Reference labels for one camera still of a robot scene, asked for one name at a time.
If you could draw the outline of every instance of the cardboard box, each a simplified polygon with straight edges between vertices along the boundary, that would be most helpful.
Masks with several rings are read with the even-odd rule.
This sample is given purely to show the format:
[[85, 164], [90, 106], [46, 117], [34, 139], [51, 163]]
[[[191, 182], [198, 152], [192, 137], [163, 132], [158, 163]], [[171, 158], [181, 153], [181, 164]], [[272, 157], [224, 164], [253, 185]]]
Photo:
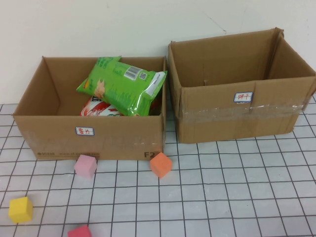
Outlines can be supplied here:
[[[165, 143], [166, 89], [161, 113], [146, 117], [82, 117], [91, 97], [76, 88], [97, 58], [43, 58], [15, 113], [15, 121], [38, 159], [150, 160]], [[164, 57], [121, 58], [148, 71], [166, 70]]]
[[171, 42], [168, 57], [181, 143], [289, 133], [316, 89], [278, 28]]

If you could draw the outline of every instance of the green snack bag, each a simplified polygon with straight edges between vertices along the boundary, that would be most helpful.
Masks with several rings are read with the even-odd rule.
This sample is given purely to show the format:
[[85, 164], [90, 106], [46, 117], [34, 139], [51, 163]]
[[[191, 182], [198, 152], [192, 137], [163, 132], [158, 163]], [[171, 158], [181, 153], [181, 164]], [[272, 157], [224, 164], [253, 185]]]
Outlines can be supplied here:
[[100, 64], [99, 59], [77, 91], [102, 99], [125, 116], [147, 116], [166, 75], [114, 60]]

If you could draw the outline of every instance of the white wall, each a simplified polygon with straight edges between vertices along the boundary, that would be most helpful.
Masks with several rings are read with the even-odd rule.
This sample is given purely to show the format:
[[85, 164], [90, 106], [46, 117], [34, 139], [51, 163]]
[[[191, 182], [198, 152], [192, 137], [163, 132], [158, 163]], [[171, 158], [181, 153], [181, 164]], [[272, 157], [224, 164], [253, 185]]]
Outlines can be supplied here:
[[285, 29], [316, 70], [316, 0], [0, 0], [0, 104], [41, 56], [161, 56], [171, 40]]

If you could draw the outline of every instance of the snack bag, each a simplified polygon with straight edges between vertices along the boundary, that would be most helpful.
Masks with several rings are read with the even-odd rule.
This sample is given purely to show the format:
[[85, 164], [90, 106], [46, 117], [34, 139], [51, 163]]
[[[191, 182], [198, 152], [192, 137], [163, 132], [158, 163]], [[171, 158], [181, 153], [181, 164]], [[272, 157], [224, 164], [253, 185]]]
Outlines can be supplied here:
[[[150, 114], [159, 113], [161, 105], [161, 96], [157, 96], [150, 106]], [[101, 101], [98, 97], [92, 96], [85, 104], [81, 116], [124, 116], [114, 106]]]
[[167, 71], [148, 72], [114, 60], [99, 59], [77, 91], [96, 96], [125, 116], [147, 116]]
[[114, 106], [92, 96], [82, 109], [81, 116], [123, 116]]

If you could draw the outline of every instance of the clear packing tape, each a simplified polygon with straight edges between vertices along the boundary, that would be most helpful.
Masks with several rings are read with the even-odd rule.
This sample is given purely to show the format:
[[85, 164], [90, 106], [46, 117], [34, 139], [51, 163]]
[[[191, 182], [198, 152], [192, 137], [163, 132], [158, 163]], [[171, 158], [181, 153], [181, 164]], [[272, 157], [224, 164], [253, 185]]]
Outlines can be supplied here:
[[270, 119], [299, 115], [305, 105], [261, 105], [256, 107], [213, 108], [201, 111], [182, 111], [185, 123], [229, 121], [239, 119]]

